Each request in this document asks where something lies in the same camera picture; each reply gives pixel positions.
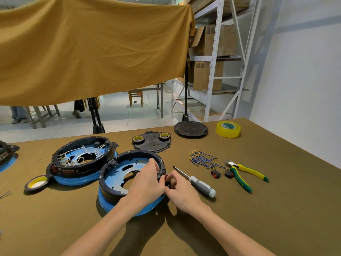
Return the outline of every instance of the blue base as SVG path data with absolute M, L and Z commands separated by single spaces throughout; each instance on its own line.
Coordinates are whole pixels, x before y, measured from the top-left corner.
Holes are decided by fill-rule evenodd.
M 0 167 L 0 172 L 3 172 L 4 170 L 10 168 L 12 166 L 12 164 L 16 161 L 17 158 L 15 158 L 14 156 L 12 156 L 12 158 L 7 162 L 5 163 L 4 165 L 2 165 Z
M 147 212 L 151 211 L 154 207 L 156 207 L 157 204 L 161 202 L 161 200 L 165 197 L 165 195 L 162 195 L 158 199 L 156 199 L 154 202 L 147 205 L 143 210 L 141 210 L 140 213 L 138 213 L 135 216 L 140 216 L 143 214 L 146 214 Z M 98 188 L 98 201 L 100 202 L 101 207 L 106 211 L 109 212 L 111 209 L 113 209 L 114 205 L 111 205 L 109 202 L 107 202 L 101 192 L 101 189 Z
M 58 182 L 61 185 L 66 186 L 81 186 L 85 185 L 88 182 L 98 180 L 98 176 L 100 175 L 100 170 L 98 172 L 92 173 L 88 176 L 80 177 L 80 178 L 63 178 L 60 176 L 54 176 L 56 182 Z

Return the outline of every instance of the ceiling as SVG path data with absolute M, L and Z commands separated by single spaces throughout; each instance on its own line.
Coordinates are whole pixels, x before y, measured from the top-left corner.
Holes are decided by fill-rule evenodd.
M 11 9 L 15 7 L 19 7 L 28 3 L 33 2 L 34 0 L 0 0 L 0 9 Z M 135 2 L 135 0 L 119 0 L 125 2 Z M 169 4 L 171 0 L 139 0 L 138 3 L 144 4 Z

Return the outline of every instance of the hand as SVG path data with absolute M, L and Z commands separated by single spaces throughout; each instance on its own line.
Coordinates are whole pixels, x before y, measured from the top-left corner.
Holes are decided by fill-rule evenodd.
M 168 198 L 174 203 L 174 205 L 181 211 L 194 215 L 197 210 L 200 210 L 201 206 L 205 204 L 201 201 L 198 192 L 193 188 L 192 184 L 182 177 L 177 171 L 172 171 L 166 178 L 166 182 L 171 181 L 171 187 L 176 189 L 169 189 L 165 187 L 165 192 Z
M 130 200 L 142 210 L 145 206 L 155 201 L 165 192 L 165 176 L 157 179 L 159 166 L 154 159 L 149 162 L 136 174 L 131 184 L 126 199 Z

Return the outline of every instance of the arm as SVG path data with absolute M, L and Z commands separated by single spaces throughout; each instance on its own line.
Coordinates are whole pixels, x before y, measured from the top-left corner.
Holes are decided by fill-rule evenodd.
M 197 219 L 207 231 L 220 243 L 230 256 L 274 256 L 270 251 L 262 247 L 223 219 L 217 216 L 209 206 L 204 204 L 191 183 L 184 179 L 178 172 L 171 172 L 166 182 L 172 178 L 171 187 L 165 187 L 169 199 L 182 211 L 189 213 Z
M 156 173 L 159 166 L 154 159 L 135 176 L 128 194 L 120 199 L 114 208 L 94 227 L 87 231 L 62 256 L 103 255 L 111 241 L 122 227 L 145 206 L 164 193 L 165 178 L 158 182 Z

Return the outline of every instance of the bundle of blue wires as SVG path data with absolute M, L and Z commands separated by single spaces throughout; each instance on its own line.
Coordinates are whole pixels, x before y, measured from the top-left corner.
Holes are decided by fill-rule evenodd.
M 202 165 L 207 169 L 215 169 L 216 167 L 226 169 L 226 167 L 213 162 L 215 159 L 217 159 L 216 157 L 205 154 L 200 150 L 194 150 L 194 152 L 192 151 L 192 154 L 189 155 L 190 161 L 196 166 Z

